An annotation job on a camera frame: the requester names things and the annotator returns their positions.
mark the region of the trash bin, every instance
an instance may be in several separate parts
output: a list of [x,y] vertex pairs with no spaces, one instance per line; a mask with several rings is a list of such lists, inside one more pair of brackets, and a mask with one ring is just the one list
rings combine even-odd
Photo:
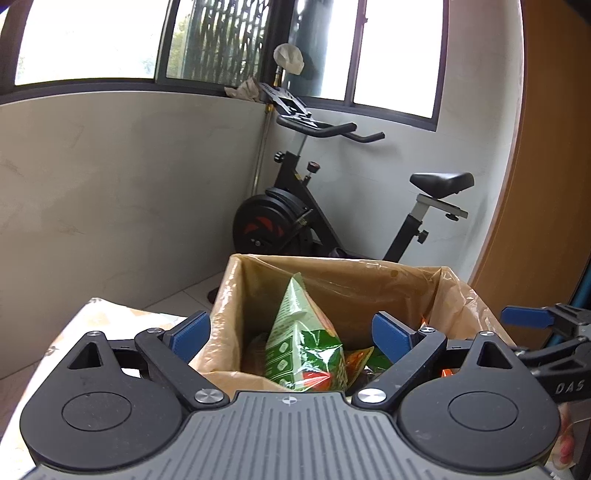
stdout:
[[236,254],[230,257],[212,309],[211,337],[190,363],[231,398],[236,390],[285,390],[266,378],[243,373],[242,353],[254,337],[271,331],[287,284],[298,272],[345,350],[373,345],[371,321],[380,311],[413,329],[426,321],[450,339],[492,330],[513,345],[476,292],[448,267]]

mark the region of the gray gripper base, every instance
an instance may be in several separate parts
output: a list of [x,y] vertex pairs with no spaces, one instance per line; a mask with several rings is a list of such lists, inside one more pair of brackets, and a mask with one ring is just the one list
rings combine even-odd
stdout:
[[[26,480],[469,480],[411,450],[389,417],[339,393],[241,392],[220,410],[194,413],[176,440],[136,466],[103,474],[41,466]],[[492,480],[547,480],[540,467]]]

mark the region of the bike seat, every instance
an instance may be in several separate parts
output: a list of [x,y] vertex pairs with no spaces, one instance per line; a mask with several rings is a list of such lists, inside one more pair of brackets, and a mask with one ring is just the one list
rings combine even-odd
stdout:
[[414,173],[410,183],[437,200],[474,186],[474,176],[463,173]]

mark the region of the window frame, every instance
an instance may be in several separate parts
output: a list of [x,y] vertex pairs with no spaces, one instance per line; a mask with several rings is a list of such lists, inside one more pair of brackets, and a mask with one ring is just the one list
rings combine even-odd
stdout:
[[361,47],[363,40],[363,29],[367,23],[366,7],[368,0],[358,0],[357,16],[355,20],[355,33],[353,34],[353,46],[351,49],[351,59],[349,62],[349,74],[347,77],[347,87],[345,89],[344,100],[333,100],[320,97],[300,96],[299,98],[309,108],[319,108],[324,110],[334,110],[337,112],[353,113],[355,115],[370,116],[381,118],[399,124],[410,125],[412,127],[422,128],[424,130],[436,131],[439,121],[439,112],[441,110],[441,98],[443,96],[443,81],[445,78],[445,68],[447,63],[447,36],[449,32],[449,0],[443,0],[443,21],[441,22],[441,51],[439,54],[439,73],[437,75],[437,85],[435,90],[435,100],[433,102],[433,116],[427,118],[424,116],[413,115],[412,113],[380,108],[372,105],[363,105],[355,103],[355,87],[357,84],[357,75],[359,71],[359,62],[361,61]]
[[[15,85],[22,38],[27,24],[28,14],[34,1],[35,0],[14,0],[10,5],[4,22],[4,27],[0,33],[0,105],[44,96],[113,90],[178,92],[225,96],[224,87],[231,86],[200,82],[198,80],[167,77],[170,47],[176,24],[178,7],[181,0],[169,0],[168,2],[168,8],[160,36],[153,79],[89,78],[53,80],[43,83]],[[274,81],[276,65],[273,60],[273,51],[278,45],[286,43],[289,39],[291,20],[294,8],[296,7],[296,1],[297,0],[269,0],[269,13],[267,18],[268,31],[261,52],[261,64],[259,65],[259,80],[261,82],[272,84]],[[366,23],[366,6],[367,0],[358,0],[345,100],[331,100],[306,96],[301,97],[301,100],[309,108],[319,108],[381,118],[411,125],[412,127],[435,131],[437,129],[437,122],[439,120],[439,112],[441,109],[443,80],[445,77],[447,60],[449,0],[443,0],[443,25],[441,33],[439,75],[437,78],[433,116],[431,118],[354,103],[353,98],[355,95],[357,72],[361,60],[363,28]]]

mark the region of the green snack bag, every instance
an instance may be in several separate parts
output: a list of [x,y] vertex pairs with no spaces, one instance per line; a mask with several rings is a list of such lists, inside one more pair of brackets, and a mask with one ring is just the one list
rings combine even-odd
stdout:
[[265,376],[283,387],[302,392],[347,386],[343,344],[306,292],[299,273],[283,295],[265,356]]

